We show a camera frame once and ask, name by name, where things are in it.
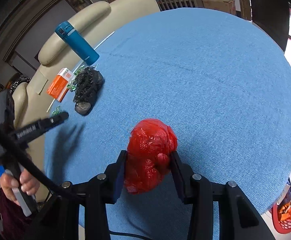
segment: sofa cushion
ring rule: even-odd
[[[27,103],[27,93],[26,93],[26,87],[27,83],[23,82],[20,85],[16,87],[16,89],[13,92],[12,98],[14,100],[14,126],[18,126],[18,122],[22,113],[22,110],[24,108],[24,105]]]
[[[45,84],[47,83],[48,79],[41,73],[38,69],[34,76],[32,77],[28,88],[31,87],[33,91],[35,91],[38,95],[42,92]]]
[[[108,10],[110,10],[109,3],[105,1],[96,2],[79,11],[68,22],[81,33]],[[66,46],[66,43],[56,33],[53,33],[39,52],[38,59],[40,63],[42,65],[49,64]]]

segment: orange box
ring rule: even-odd
[[[61,69],[47,89],[47,93],[59,102],[61,102],[66,92],[68,91],[68,83],[71,82],[73,79],[74,74],[70,70],[68,70],[67,68]]]

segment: beige leather sofa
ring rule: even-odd
[[[74,15],[69,22],[94,47],[102,39],[124,24],[142,16],[159,12],[155,0],[100,1]],[[46,93],[58,72],[72,69],[80,58],[55,33],[46,41],[39,53],[40,67],[29,84],[20,84],[13,93],[15,101],[15,127],[24,126],[48,116],[47,109],[53,98]],[[44,136],[29,144],[28,153],[39,169],[43,169]],[[41,185],[36,197],[44,200],[47,189]]]

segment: orange package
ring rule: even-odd
[[[47,93],[61,102],[68,91],[67,85],[73,78],[74,74],[70,70],[67,68],[61,69],[47,89]]]
[[[285,220],[291,219],[290,202],[282,205],[278,209],[278,219],[279,221],[285,221]]]

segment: white stick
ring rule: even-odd
[[[114,32],[112,32],[111,34],[109,34],[103,41],[101,41],[95,48],[94,50],[96,50],[103,42],[105,42]]]
[[[49,110],[50,110],[51,106],[53,105],[54,101],[55,101],[55,98],[52,100],[52,103],[50,104],[49,108],[47,109],[47,113],[49,112]]]

